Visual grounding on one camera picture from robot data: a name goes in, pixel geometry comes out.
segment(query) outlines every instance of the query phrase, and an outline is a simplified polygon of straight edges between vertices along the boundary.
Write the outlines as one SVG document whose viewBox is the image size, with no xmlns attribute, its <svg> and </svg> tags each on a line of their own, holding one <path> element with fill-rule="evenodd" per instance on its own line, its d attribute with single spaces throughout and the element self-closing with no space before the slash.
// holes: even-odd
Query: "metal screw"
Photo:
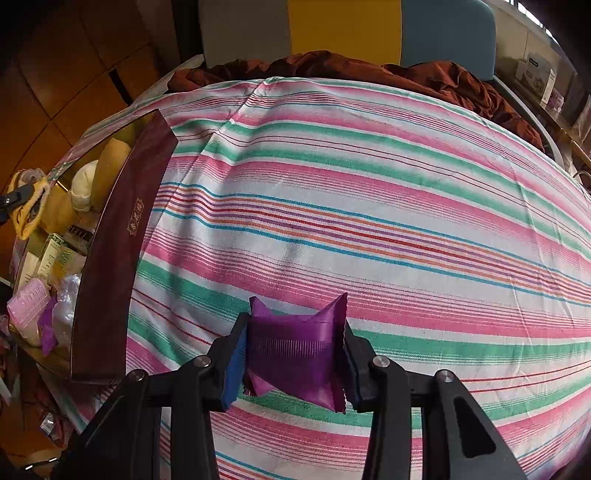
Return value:
<svg viewBox="0 0 591 480">
<path fill-rule="evenodd" d="M 450 372 L 449 370 L 440 370 L 437 372 L 437 377 L 444 383 L 451 383 L 456 378 L 453 372 Z"/>
<path fill-rule="evenodd" d="M 196 367 L 209 367 L 211 364 L 212 359 L 207 355 L 199 355 L 195 360 L 193 360 L 193 365 Z"/>
<path fill-rule="evenodd" d="M 390 359 L 387 356 L 376 355 L 372 362 L 376 367 L 386 368 L 390 364 Z"/>
<path fill-rule="evenodd" d="M 137 368 L 137 369 L 129 372 L 127 374 L 127 378 L 129 380 L 131 380 L 132 382 L 139 382 L 140 380 L 142 380 L 145 377 L 145 375 L 146 375 L 145 371 L 143 371 L 141 368 Z"/>
</svg>

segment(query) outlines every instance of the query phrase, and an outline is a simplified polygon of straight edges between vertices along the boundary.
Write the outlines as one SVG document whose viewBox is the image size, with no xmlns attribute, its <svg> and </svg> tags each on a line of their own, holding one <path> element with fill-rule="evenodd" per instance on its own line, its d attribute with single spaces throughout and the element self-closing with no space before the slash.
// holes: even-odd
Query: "pink plastic container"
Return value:
<svg viewBox="0 0 591 480">
<path fill-rule="evenodd" d="M 37 320 L 45 310 L 50 296 L 41 280 L 33 278 L 8 300 L 10 321 L 32 346 L 40 346 Z"/>
</svg>

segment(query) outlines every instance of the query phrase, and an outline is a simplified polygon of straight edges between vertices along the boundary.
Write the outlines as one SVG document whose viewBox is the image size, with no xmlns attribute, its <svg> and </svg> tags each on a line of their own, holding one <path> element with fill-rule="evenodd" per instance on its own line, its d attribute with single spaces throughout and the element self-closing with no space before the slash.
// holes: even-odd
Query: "blue gripper pad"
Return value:
<svg viewBox="0 0 591 480">
<path fill-rule="evenodd" d="M 236 348 L 230 357 L 222 393 L 222 408 L 226 411 L 238 397 L 238 388 L 242 383 L 246 369 L 246 325 L 240 332 Z"/>
</svg>

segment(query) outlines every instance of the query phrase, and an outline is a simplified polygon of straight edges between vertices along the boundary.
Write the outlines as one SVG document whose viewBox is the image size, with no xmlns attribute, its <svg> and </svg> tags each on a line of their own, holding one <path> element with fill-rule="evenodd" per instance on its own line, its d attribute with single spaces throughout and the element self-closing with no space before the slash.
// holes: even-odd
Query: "striped bed sheet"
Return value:
<svg viewBox="0 0 591 480">
<path fill-rule="evenodd" d="M 454 371 L 530 479 L 574 456 L 591 425 L 591 215 L 553 161 L 432 98 L 272 77 L 133 105 L 52 175 L 154 108 L 179 142 L 138 263 L 128 370 L 207 352 L 252 295 L 311 313 L 346 291 L 355 333 L 407 370 Z M 108 395 L 44 376 L 78 429 Z M 165 412 L 162 479 L 169 425 Z M 224 479 L 358 479 L 371 414 L 273 391 L 240 394 L 212 425 Z"/>
</svg>

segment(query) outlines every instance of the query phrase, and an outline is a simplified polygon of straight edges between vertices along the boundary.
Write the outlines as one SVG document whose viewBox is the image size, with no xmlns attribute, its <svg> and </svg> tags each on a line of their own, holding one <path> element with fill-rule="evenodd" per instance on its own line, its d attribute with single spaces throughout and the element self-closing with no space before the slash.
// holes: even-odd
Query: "plastic bag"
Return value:
<svg viewBox="0 0 591 480">
<path fill-rule="evenodd" d="M 57 303 L 51 314 L 53 333 L 56 336 L 57 344 L 65 346 L 68 350 L 72 342 L 72 325 L 81 277 L 77 274 L 68 275 L 62 279 L 57 289 Z"/>
</svg>

